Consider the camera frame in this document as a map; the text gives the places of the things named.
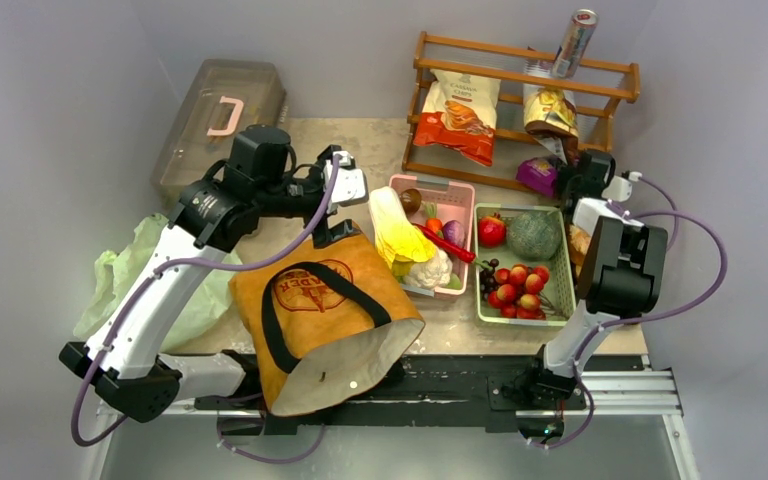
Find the purple snack bag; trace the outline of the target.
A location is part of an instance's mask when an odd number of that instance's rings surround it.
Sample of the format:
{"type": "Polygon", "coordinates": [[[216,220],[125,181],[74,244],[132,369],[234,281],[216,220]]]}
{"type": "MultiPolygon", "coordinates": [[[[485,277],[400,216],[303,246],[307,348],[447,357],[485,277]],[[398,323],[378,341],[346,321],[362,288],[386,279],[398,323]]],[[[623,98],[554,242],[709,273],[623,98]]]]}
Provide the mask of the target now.
{"type": "Polygon", "coordinates": [[[556,156],[535,157],[519,165],[515,179],[539,194],[554,198],[558,170],[562,166],[562,160],[556,156]]]}

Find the toy red chili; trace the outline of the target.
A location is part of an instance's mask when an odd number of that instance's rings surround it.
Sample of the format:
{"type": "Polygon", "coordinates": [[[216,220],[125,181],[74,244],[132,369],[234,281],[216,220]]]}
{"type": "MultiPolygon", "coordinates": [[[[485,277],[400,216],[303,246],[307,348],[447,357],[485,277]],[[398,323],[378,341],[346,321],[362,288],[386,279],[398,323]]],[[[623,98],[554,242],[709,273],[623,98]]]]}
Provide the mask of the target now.
{"type": "Polygon", "coordinates": [[[413,226],[418,229],[434,245],[441,248],[448,254],[454,255],[460,261],[466,264],[471,264],[475,261],[475,253],[465,249],[464,247],[460,247],[444,239],[443,237],[440,237],[438,234],[434,233],[431,229],[425,227],[424,225],[413,223],[413,226]]]}

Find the toy melon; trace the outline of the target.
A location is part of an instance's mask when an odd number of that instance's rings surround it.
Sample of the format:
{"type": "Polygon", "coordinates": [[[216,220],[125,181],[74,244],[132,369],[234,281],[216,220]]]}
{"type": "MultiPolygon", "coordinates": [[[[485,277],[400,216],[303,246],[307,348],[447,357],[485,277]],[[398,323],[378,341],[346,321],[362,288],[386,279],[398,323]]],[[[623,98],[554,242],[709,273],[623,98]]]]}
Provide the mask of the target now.
{"type": "Polygon", "coordinates": [[[555,210],[529,210],[507,221],[506,244],[524,259],[548,260],[561,241],[561,222],[555,210]]]}

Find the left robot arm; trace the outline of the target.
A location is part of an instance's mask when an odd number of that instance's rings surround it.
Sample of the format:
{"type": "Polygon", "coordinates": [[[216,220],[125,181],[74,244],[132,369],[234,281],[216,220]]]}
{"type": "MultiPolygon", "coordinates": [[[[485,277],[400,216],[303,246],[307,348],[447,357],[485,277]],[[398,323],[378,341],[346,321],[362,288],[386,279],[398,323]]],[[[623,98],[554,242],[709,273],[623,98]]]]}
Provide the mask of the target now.
{"type": "Polygon", "coordinates": [[[328,217],[364,201],[366,182],[354,157],[327,146],[299,177],[284,130],[253,125],[237,133],[228,156],[187,186],[174,205],[148,263],[111,318],[84,342],[70,342],[60,361],[121,416],[140,423],[179,400],[221,397],[244,409],[258,382],[231,352],[168,355],[162,343],[187,302],[267,217],[300,218],[302,239],[323,241],[328,217]]]}

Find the green plastic grocery bag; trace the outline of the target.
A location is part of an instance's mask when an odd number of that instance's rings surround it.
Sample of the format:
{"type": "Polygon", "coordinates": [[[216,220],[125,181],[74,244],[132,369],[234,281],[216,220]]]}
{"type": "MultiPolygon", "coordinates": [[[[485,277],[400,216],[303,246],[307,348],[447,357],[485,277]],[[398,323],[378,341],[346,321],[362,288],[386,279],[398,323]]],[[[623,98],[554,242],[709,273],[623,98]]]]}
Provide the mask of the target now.
{"type": "MultiPolygon", "coordinates": [[[[106,250],[95,260],[95,290],[73,329],[76,338],[89,339],[112,318],[147,265],[166,224],[167,218],[159,213],[144,218],[133,230],[132,242],[123,250],[106,250]]],[[[231,308],[228,282],[232,276],[231,272],[214,270],[206,277],[164,338],[163,353],[204,334],[231,308]]]]}

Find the toy grape bunch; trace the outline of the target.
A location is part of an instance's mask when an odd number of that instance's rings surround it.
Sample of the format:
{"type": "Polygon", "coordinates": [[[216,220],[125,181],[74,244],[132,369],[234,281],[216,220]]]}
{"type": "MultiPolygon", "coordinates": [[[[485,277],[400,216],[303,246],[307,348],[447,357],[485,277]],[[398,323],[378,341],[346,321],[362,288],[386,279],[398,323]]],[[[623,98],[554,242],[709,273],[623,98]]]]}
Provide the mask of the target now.
{"type": "Polygon", "coordinates": [[[481,299],[484,301],[487,301],[489,296],[499,287],[499,282],[496,280],[496,270],[498,266],[499,260],[495,258],[478,263],[479,290],[481,299]]]}

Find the brown paper tote bag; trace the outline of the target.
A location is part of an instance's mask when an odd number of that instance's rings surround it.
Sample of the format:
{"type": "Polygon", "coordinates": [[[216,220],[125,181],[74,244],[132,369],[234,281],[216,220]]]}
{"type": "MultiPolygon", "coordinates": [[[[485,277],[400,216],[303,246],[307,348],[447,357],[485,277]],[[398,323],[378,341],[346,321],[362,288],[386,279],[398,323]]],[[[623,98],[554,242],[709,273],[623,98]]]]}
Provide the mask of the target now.
{"type": "Polygon", "coordinates": [[[239,272],[229,288],[252,337],[268,411],[336,406],[378,386],[425,322],[361,233],[239,272]]]}

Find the toy napa cabbage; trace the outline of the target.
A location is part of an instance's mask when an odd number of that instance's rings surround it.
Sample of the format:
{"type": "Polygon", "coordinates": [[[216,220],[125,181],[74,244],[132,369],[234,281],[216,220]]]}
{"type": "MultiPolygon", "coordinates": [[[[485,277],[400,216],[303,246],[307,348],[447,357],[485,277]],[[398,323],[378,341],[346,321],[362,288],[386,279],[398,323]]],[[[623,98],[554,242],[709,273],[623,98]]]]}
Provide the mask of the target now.
{"type": "Polygon", "coordinates": [[[368,209],[376,251],[395,277],[407,275],[414,264],[427,262],[436,255],[437,247],[408,220],[393,188],[372,190],[368,209]]]}

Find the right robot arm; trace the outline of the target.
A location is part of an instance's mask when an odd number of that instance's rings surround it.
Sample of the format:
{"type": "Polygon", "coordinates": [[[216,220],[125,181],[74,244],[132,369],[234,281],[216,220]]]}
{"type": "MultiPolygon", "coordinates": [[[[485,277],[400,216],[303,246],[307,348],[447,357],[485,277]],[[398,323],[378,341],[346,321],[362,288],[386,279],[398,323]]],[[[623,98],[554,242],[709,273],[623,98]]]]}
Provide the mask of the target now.
{"type": "Polygon", "coordinates": [[[559,174],[564,220],[588,234],[590,245],[573,314],[541,346],[521,381],[523,397],[533,406],[569,398],[601,342],[624,320],[650,312],[659,298],[668,234],[631,219],[605,196],[615,173],[613,156],[588,149],[559,174]]]}

